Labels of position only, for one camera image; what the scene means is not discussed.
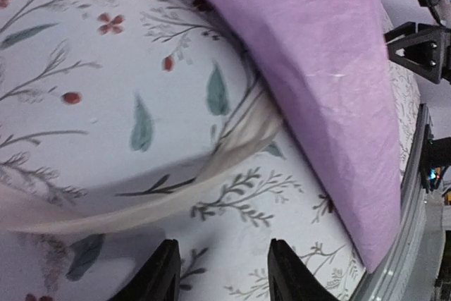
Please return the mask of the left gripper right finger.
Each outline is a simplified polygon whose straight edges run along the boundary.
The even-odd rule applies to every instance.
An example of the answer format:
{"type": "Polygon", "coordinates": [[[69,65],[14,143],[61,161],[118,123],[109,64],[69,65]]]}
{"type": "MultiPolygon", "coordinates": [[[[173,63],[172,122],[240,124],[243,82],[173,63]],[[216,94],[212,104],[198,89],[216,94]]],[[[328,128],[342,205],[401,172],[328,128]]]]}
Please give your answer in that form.
{"type": "Polygon", "coordinates": [[[267,263],[271,301],[338,301],[284,240],[271,240],[267,263]]]}

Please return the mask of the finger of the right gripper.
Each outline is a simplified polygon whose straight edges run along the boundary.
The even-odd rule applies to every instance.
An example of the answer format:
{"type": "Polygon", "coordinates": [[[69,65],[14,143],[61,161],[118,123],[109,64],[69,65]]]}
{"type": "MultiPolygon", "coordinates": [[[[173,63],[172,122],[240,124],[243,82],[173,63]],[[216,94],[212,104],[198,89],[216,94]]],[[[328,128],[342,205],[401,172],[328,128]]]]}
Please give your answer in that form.
{"type": "Polygon", "coordinates": [[[434,84],[450,81],[450,29],[406,22],[384,34],[388,58],[434,84]]]}

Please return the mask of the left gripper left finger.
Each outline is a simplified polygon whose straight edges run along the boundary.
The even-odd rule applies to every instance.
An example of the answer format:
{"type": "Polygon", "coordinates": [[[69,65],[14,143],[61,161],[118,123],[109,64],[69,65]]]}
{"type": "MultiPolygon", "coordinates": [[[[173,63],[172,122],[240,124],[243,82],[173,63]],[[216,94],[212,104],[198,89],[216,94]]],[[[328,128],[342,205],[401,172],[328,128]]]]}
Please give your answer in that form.
{"type": "Polygon", "coordinates": [[[177,240],[164,240],[135,277],[110,301],[177,301],[181,258],[177,240]]]}

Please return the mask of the cream ribbon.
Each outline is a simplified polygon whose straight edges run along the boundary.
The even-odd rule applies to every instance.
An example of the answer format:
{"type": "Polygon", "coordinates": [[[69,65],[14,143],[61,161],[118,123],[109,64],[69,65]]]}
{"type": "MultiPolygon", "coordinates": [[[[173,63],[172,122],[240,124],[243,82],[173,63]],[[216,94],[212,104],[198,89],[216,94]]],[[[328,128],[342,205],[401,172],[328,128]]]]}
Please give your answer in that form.
{"type": "Polygon", "coordinates": [[[164,219],[190,208],[204,193],[220,185],[235,167],[268,147],[282,124],[283,117],[270,95],[259,93],[235,127],[219,142],[196,178],[165,188],[156,183],[148,192],[128,193],[128,197],[151,195],[153,199],[106,214],[81,216],[1,185],[1,230],[43,234],[116,233],[164,219]]]}

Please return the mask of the purple flower bouquet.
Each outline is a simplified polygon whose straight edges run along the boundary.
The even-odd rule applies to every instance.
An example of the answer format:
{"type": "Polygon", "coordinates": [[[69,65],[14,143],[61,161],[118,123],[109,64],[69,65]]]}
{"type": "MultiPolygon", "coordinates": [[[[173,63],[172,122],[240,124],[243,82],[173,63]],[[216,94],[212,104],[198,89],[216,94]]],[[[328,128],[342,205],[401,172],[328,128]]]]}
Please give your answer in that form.
{"type": "Polygon", "coordinates": [[[400,227],[380,0],[207,0],[245,42],[370,272],[400,227]]]}

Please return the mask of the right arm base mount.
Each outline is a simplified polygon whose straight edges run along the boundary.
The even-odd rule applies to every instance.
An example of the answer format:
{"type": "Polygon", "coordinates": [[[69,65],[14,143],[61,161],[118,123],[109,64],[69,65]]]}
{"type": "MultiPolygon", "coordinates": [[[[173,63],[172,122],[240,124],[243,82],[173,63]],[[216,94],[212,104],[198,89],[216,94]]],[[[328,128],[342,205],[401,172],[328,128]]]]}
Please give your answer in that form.
{"type": "Polygon", "coordinates": [[[450,137],[424,141],[420,158],[421,183],[427,193],[433,192],[437,184],[431,182],[431,174],[436,168],[450,167],[450,137]]]}

